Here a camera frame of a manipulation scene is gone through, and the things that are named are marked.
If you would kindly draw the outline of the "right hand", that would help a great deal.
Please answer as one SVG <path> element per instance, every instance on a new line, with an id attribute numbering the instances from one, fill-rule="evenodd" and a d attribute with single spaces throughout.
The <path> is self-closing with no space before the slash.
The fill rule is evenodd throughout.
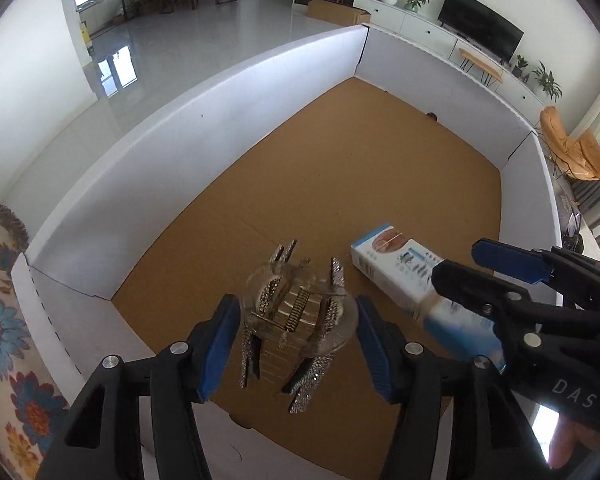
<path id="1" fill-rule="evenodd" d="M 597 451 L 600 448 L 600 433 L 560 415 L 550 441 L 548 466 L 552 469 L 565 466 L 579 444 L 591 451 Z"/>

